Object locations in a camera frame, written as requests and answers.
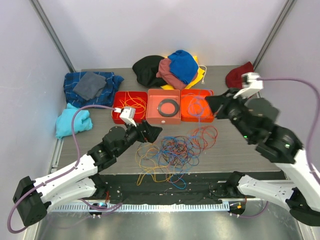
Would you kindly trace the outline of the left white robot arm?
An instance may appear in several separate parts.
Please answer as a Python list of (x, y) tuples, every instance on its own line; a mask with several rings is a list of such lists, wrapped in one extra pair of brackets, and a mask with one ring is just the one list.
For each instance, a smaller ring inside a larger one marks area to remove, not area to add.
[(74, 163), (34, 180), (29, 176), (21, 179), (13, 196), (13, 209), (23, 225), (29, 227), (56, 207), (74, 200), (102, 199), (108, 185), (99, 173), (115, 164), (135, 142), (154, 143), (162, 130), (146, 120), (137, 125), (112, 127), (99, 144)]

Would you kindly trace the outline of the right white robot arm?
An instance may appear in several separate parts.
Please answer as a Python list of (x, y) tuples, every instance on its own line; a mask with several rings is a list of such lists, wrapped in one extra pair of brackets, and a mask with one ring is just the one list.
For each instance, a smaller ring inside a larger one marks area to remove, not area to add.
[(282, 187), (257, 180), (234, 171), (226, 181), (226, 193), (233, 198), (240, 194), (264, 199), (289, 211), (299, 222), (320, 225), (320, 174), (312, 172), (303, 143), (288, 128), (275, 123), (279, 110), (265, 98), (243, 98), (235, 89), (221, 95), (205, 97), (218, 120), (230, 120), (249, 145), (275, 164), (294, 183)]

